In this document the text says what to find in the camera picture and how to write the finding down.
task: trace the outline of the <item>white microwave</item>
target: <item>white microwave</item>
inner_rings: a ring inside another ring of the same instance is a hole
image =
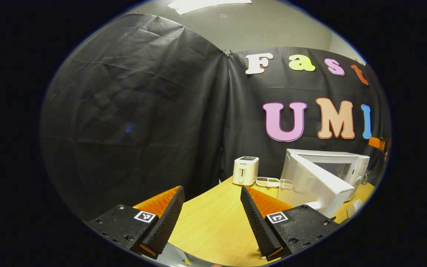
[[[331,217],[353,197],[369,160],[347,152],[287,149],[278,199],[293,207],[308,204]]]

